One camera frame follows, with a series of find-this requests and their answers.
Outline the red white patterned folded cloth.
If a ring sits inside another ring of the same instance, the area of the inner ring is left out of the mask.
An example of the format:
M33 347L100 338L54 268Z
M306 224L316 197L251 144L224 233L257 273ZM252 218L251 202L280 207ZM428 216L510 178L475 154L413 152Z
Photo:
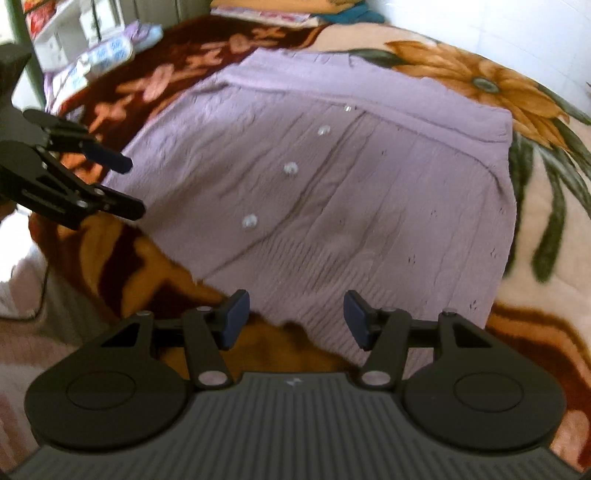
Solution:
M239 7L221 6L212 8L211 15L266 25L294 28L311 28L322 25L322 20L320 18L308 13L260 11Z

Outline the white blue tablet blister pack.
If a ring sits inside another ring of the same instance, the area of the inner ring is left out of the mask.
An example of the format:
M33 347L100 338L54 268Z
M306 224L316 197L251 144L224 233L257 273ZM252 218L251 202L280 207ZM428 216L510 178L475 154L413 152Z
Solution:
M133 44L125 35L104 40L78 55L61 70L45 73L45 97L54 101L60 96L73 95L133 57Z

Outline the lilac knitted cardigan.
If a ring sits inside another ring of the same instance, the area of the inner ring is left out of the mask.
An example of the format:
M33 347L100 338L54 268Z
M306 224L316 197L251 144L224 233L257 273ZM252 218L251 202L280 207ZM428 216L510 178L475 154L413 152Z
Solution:
M484 326L514 238L512 117L349 54L259 49L185 92L105 184L195 279L249 291L361 364L349 290L418 319Z

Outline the white shelf unit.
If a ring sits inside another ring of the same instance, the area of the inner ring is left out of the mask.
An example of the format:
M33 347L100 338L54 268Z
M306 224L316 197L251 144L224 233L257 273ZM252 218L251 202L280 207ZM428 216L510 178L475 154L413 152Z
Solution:
M43 73L61 70L125 27L115 0L25 0L23 14Z

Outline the floral fleece bed blanket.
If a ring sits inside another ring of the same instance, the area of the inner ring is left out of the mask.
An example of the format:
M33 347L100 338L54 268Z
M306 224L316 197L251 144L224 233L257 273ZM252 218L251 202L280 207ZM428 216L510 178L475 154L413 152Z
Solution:
M480 55L394 27L306 29L206 17L169 30L68 100L56 117L127 156L183 92L259 49L349 54L432 79L512 117L514 238L484 326L552 375L566 411L552 442L474 452L421 430L391 393L356 382L365 365L321 348L293 321L252 309L221 356L233 383L192 396L165 432L115 452L40 444L24 407L32 382L140 311L174 320L235 294L197 280L142 231L99 211L70 229L32 212L34 249L1 287L1 475L5 479L586 479L590 475L590 118ZM87 184L108 167L44 148L23 115L5 141L40 147Z

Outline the orange folded cloth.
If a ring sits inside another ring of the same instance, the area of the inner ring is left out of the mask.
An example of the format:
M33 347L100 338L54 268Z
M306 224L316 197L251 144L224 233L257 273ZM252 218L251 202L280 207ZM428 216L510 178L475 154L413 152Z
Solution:
M360 0L214 0L211 1L211 8L232 7L257 11L338 14L359 3Z

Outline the teal folded cloth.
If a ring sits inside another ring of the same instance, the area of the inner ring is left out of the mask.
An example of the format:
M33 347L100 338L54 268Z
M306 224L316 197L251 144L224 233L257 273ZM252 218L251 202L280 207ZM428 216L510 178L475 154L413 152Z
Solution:
M386 18L370 9L366 1L356 3L353 7L335 14L318 15L322 21L331 24L353 25L358 23L385 24Z

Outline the lilac and blue cloth bundle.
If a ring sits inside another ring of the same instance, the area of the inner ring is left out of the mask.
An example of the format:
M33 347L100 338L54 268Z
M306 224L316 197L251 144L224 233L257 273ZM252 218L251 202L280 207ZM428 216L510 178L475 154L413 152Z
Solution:
M139 53L162 40L163 28L161 25L136 20L125 27L123 34L131 42L134 51Z

